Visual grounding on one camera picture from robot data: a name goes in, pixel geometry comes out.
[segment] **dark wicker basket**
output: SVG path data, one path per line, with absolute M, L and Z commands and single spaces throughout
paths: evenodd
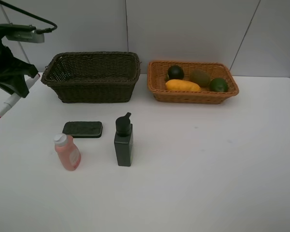
M 140 75 L 132 52 L 69 52 L 56 55 L 41 81 L 64 103 L 128 102 Z

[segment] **avocado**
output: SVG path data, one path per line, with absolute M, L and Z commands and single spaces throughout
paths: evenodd
M 228 84 L 223 78 L 214 78 L 209 84 L 209 89 L 214 92 L 228 92 Z
M 172 80 L 172 79 L 182 80 L 184 78 L 184 71 L 178 65 L 173 65 L 173 66 L 169 67 L 166 79 L 167 78 L 169 78 L 170 80 Z
M 208 73 L 196 69 L 190 73 L 190 81 L 198 84 L 200 87 L 207 87 L 211 82 L 211 77 Z

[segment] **basket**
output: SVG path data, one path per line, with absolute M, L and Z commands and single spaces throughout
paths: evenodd
M 64 103 L 128 102 L 140 75 L 132 52 L 69 52 L 56 55 L 41 81 Z
M 172 65 L 178 65 L 184 70 L 184 80 L 189 80 L 189 74 L 195 69 L 207 72 L 212 79 L 222 77 L 227 81 L 229 90 L 228 92 L 212 92 L 208 88 L 202 88 L 201 92 L 166 90 L 164 78 Z M 220 63 L 153 61 L 148 66 L 147 86 L 155 99 L 160 102 L 220 104 L 239 93 L 229 69 Z

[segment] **black pump bottle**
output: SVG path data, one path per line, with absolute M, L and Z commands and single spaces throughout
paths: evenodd
M 115 151 L 119 166 L 130 167 L 132 163 L 133 125 L 127 113 L 116 120 Z

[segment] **marker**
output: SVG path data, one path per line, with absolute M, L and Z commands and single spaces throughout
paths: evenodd
M 29 78 L 26 81 L 26 85 L 28 87 L 28 89 L 30 89 L 34 83 L 37 82 L 37 80 L 40 78 L 40 74 L 38 73 L 34 78 Z M 0 110 L 0 118 L 3 117 L 3 115 L 5 115 L 6 112 L 8 112 L 18 101 L 19 99 L 21 99 L 21 97 L 19 95 L 17 95 L 16 93 L 13 93 L 4 103 L 3 106 Z

